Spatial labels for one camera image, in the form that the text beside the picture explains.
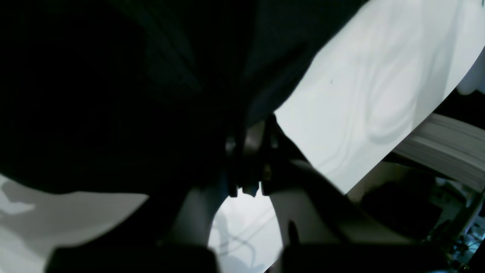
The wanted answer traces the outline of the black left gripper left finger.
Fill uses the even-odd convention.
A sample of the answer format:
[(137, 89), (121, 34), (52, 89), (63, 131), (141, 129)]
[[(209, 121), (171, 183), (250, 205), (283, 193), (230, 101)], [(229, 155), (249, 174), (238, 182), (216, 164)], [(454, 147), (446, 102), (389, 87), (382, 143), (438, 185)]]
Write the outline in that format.
[(57, 248), (47, 273), (217, 271), (208, 239), (223, 201), (237, 196), (245, 129), (233, 129), (212, 154), (192, 159), (135, 212), (87, 243)]

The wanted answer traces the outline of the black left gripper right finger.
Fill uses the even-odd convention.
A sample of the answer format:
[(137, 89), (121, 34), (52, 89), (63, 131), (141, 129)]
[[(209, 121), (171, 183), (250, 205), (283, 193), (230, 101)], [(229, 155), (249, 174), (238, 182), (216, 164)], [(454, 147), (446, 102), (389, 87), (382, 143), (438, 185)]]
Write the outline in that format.
[(446, 273), (430, 247), (391, 231), (353, 204), (305, 158), (274, 115), (258, 157), (283, 250), (269, 273)]

